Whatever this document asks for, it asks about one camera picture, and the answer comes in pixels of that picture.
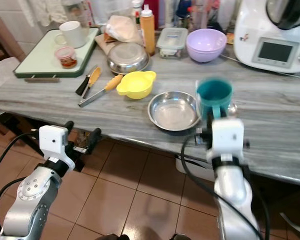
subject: teal mug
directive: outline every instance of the teal mug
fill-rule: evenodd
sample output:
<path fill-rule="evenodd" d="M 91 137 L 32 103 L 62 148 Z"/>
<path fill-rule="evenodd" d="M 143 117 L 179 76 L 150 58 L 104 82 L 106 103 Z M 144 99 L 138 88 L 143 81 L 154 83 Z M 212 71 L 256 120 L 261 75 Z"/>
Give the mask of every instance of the teal mug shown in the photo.
<path fill-rule="evenodd" d="M 218 119 L 221 117 L 222 111 L 228 112 L 233 88 L 228 81 L 211 77 L 198 84 L 196 93 L 201 117 L 207 119 L 208 114 L 212 113 L 213 118 Z"/>

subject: stainless steel plate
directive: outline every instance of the stainless steel plate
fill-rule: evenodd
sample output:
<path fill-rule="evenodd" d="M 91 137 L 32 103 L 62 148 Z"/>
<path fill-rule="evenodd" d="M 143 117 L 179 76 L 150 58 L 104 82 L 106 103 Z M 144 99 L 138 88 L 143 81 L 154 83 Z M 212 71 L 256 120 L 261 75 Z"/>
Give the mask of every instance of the stainless steel plate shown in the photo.
<path fill-rule="evenodd" d="M 111 71 L 122 75 L 144 70 L 149 60 L 145 48 L 134 42 L 123 42 L 114 46 L 107 56 L 107 64 Z"/>
<path fill-rule="evenodd" d="M 155 125 L 169 131 L 192 128 L 200 120 L 195 98 L 182 91 L 168 91 L 153 97 L 148 115 Z"/>

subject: white mug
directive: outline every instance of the white mug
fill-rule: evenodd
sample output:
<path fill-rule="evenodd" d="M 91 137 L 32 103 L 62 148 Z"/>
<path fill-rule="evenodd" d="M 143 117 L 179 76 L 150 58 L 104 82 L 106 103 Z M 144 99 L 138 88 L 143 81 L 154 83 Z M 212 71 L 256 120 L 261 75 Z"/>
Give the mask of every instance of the white mug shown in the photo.
<path fill-rule="evenodd" d="M 83 29 L 78 21 L 67 21 L 59 26 L 61 33 L 55 36 L 54 41 L 56 44 L 65 45 L 69 44 L 75 49 L 82 47 L 86 44 L 87 38 L 83 32 Z"/>

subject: display screen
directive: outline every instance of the display screen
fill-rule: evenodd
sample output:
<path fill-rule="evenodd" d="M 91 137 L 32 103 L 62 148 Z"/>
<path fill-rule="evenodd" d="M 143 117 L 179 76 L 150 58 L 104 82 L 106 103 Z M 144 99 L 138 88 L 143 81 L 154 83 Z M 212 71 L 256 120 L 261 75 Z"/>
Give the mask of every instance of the display screen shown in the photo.
<path fill-rule="evenodd" d="M 259 58 L 287 62 L 293 46 L 264 42 Z"/>

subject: gray marble counter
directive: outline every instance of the gray marble counter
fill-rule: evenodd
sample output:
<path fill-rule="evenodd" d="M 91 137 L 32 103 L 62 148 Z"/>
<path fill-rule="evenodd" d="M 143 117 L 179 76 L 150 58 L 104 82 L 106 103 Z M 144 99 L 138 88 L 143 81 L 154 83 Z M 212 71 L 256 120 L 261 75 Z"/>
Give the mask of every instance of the gray marble counter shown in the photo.
<path fill-rule="evenodd" d="M 114 76 L 99 47 L 94 50 L 85 72 L 95 64 L 102 68 L 102 74 L 90 94 L 103 88 Z M 11 78 L 0 87 L 0 110 L 55 124 L 72 120 L 78 129 L 92 131 L 99 127 L 104 135 L 112 138 L 179 153 L 185 136 L 193 133 L 193 129 L 160 130 L 148 118 L 148 102 L 166 91 L 194 95 L 196 80 L 225 77 L 233 84 L 233 101 L 245 124 L 245 137 L 251 142 L 251 149 L 244 152 L 250 169 L 300 185 L 300 78 L 249 68 L 223 57 L 199 64 L 187 56 L 180 60 L 162 59 L 156 54 L 148 70 L 157 73 L 148 97 L 132 100 L 114 90 L 84 108 L 78 106 L 80 96 L 75 94 L 84 75 L 62 78 L 60 83 L 26 83 Z M 186 154 L 202 160 L 206 155 L 204 147 L 193 144 L 186 149 Z"/>

